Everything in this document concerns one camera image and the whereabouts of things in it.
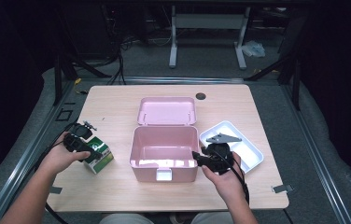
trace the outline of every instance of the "black wall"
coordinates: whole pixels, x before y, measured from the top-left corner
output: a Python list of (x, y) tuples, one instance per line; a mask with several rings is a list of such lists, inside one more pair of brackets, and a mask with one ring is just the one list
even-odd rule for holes
[(302, 82), (316, 99), (330, 140), (351, 166), (351, 1), (327, 1), (302, 58)]
[(0, 163), (35, 107), (42, 73), (52, 66), (37, 22), (25, 2), (0, 1)]

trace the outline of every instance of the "black cable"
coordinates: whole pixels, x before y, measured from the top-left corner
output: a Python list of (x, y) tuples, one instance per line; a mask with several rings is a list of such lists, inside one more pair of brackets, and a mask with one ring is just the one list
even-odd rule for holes
[(64, 221), (64, 219), (63, 219), (62, 217), (60, 217), (55, 211), (53, 211), (53, 209), (49, 206), (48, 203), (45, 203), (45, 208), (46, 208), (47, 211), (48, 211), (54, 218), (56, 218), (56, 220), (58, 220), (60, 223), (67, 224), (67, 222)]
[(123, 85), (126, 85), (126, 81), (124, 79), (124, 75), (123, 75), (123, 57), (121, 55), (121, 53), (119, 52), (118, 54), (118, 59), (119, 59), (119, 70), (117, 72), (116, 75), (114, 75), (112, 78), (110, 78), (108, 80), (108, 82), (106, 83), (106, 85), (113, 85), (114, 82), (118, 79), (119, 84), (120, 84), (120, 79), (122, 78), (123, 81)]
[(239, 169), (242, 171), (242, 176), (239, 176), (239, 174), (237, 174), (236, 170), (233, 168), (232, 165), (230, 165), (226, 160), (225, 158), (223, 158), (221, 155), (219, 155), (219, 153), (217, 153), (216, 151), (214, 151), (216, 153), (217, 156), (219, 156), (223, 161), (225, 161), (225, 163), (231, 168), (231, 170), (234, 172), (234, 174), (236, 175), (236, 177), (239, 179), (240, 183), (242, 184), (243, 186), (243, 192), (245, 193), (245, 197), (246, 197), (246, 201), (247, 203), (249, 203), (249, 192), (248, 192), (248, 186), (245, 182), (245, 175), (244, 175), (244, 172), (243, 170), (241, 170), (242, 168), (240, 168), (240, 165), (239, 163), (233, 158), (233, 160), (236, 162), (237, 166), (239, 167)]
[(120, 48), (123, 50), (128, 50), (133, 46), (133, 42), (136, 41), (134, 36), (126, 37), (120, 44)]
[[(93, 68), (95, 68), (95, 67), (102, 67), (102, 66), (105, 66), (105, 65), (109, 65), (109, 64), (112, 63), (112, 62), (111, 62), (110, 60), (108, 60), (108, 59), (106, 59), (106, 60), (101, 60), (101, 61), (103, 61), (103, 62), (100, 62), (100, 63), (88, 63), (88, 65), (91, 66), (91, 67), (93, 67)], [(80, 65), (77, 64), (77, 63), (72, 63), (72, 64), (73, 64), (74, 67), (80, 68), (80, 69), (78, 69), (77, 71), (80, 71), (80, 70), (85, 69), (84, 67), (80, 66)]]
[(287, 210), (286, 210), (286, 209), (283, 209), (283, 211), (284, 211), (284, 213), (286, 214), (286, 217), (288, 218), (289, 223), (294, 224), (294, 222), (292, 221), (291, 217), (289, 216)]

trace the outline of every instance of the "human arm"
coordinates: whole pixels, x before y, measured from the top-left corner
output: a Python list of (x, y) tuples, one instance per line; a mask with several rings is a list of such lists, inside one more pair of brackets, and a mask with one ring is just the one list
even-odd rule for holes
[(18, 199), (4, 214), (0, 223), (40, 223), (49, 196), (49, 189), (55, 176), (65, 170), (73, 161), (88, 158), (91, 153), (69, 152), (62, 141), (63, 133), (54, 147), (39, 165)]
[[(233, 152), (233, 157), (237, 161), (233, 164), (233, 168), (239, 176), (242, 176), (242, 172), (238, 167), (241, 159), (235, 152)], [(233, 223), (258, 223), (246, 201), (243, 186), (234, 172), (228, 171), (223, 175), (216, 175), (207, 166), (202, 166), (202, 170), (204, 175), (216, 186), (219, 196), (224, 200), (231, 213)]]

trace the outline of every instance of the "white tray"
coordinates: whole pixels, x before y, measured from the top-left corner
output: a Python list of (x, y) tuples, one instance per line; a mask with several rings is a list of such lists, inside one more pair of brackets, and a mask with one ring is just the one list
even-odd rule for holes
[(248, 173), (263, 161), (263, 154), (227, 120), (221, 121), (216, 126), (201, 133), (200, 141), (207, 147), (210, 143), (205, 140), (219, 133), (242, 139), (241, 142), (228, 143), (228, 145), (231, 151), (236, 152), (242, 159), (240, 166), (245, 173)]

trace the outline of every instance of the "cable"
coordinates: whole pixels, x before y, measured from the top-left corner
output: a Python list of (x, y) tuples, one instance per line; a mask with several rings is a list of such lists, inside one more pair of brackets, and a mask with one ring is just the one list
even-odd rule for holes
[[(105, 66), (105, 65), (109, 65), (111, 64), (112, 62), (109, 60), (109, 59), (106, 59), (106, 60), (101, 60), (103, 62), (97, 62), (97, 63), (88, 63), (88, 65), (90, 67), (93, 67), (93, 68), (96, 68), (96, 67), (102, 67), (102, 66)], [(80, 70), (86, 70), (84, 67), (80, 66), (79, 64), (77, 63), (72, 63), (74, 67), (77, 67), (78, 69), (76, 69), (76, 71), (80, 71)]]
[(115, 74), (112, 78), (110, 78), (108, 80), (108, 82), (106, 83), (106, 85), (113, 85), (115, 80), (118, 79), (118, 82), (120, 84), (120, 79), (122, 78), (123, 81), (123, 85), (126, 85), (126, 81), (124, 79), (124, 75), (123, 75), (123, 57), (121, 55), (121, 53), (118, 53), (118, 59), (119, 59), (119, 70), (117, 72), (117, 74)]
[(45, 208), (47, 209), (47, 211), (54, 217), (56, 218), (56, 220), (58, 220), (60, 223), (63, 224), (67, 224), (67, 222), (62, 219), (55, 211), (53, 211), (53, 209), (49, 206), (48, 203), (45, 203)]
[(286, 209), (283, 209), (283, 211), (284, 211), (284, 213), (286, 214), (286, 217), (288, 218), (289, 223), (294, 224), (294, 222), (292, 221), (291, 217), (289, 216), (287, 210), (286, 210)]
[(120, 48), (126, 51), (133, 46), (134, 41), (140, 41), (140, 40), (135, 39), (134, 36), (128, 36), (125, 39), (123, 39), (122, 43), (120, 44)]
[(105, 31), (112, 48), (110, 62), (113, 63), (114, 61), (117, 60), (118, 54), (120, 52), (120, 48), (121, 48), (120, 40), (123, 33), (116, 31), (117, 18), (116, 18), (116, 15), (114, 14), (115, 12), (112, 11), (110, 15), (108, 13), (107, 5), (105, 4), (101, 5), (101, 9), (102, 9), (103, 19), (105, 20)]
[(219, 153), (217, 153), (216, 151), (214, 151), (216, 153), (217, 156), (219, 156), (223, 161), (225, 161), (225, 163), (231, 168), (231, 170), (233, 171), (233, 173), (236, 175), (236, 177), (239, 179), (240, 183), (242, 184), (243, 186), (243, 191), (245, 192), (245, 197), (246, 197), (246, 201), (247, 203), (249, 203), (249, 192), (248, 192), (248, 186), (245, 182), (245, 175), (244, 175), (244, 172), (242, 170), (242, 168), (240, 168), (240, 165), (239, 163), (233, 158), (233, 160), (236, 162), (237, 166), (239, 167), (240, 171), (242, 172), (242, 176), (239, 176), (239, 174), (237, 174), (236, 170), (234, 170), (233, 166), (230, 165), (226, 160), (225, 158), (223, 158), (221, 155), (219, 155)]
[[(170, 20), (169, 20), (169, 16), (167, 16), (167, 13), (166, 13), (166, 10), (164, 9), (164, 6), (161, 6), (161, 9), (163, 10), (163, 13), (164, 13), (164, 16), (166, 17), (166, 20), (167, 22), (169, 23), (169, 26), (171, 27), (172, 26), (172, 23), (170, 23)], [(167, 43), (169, 43), (169, 41), (172, 39), (172, 35), (170, 35), (168, 38), (166, 38), (166, 42), (164, 42), (163, 44), (158, 44), (157, 42), (155, 42), (155, 40), (152, 40), (152, 42), (154, 44), (156, 44), (157, 46), (164, 46), (166, 45)]]

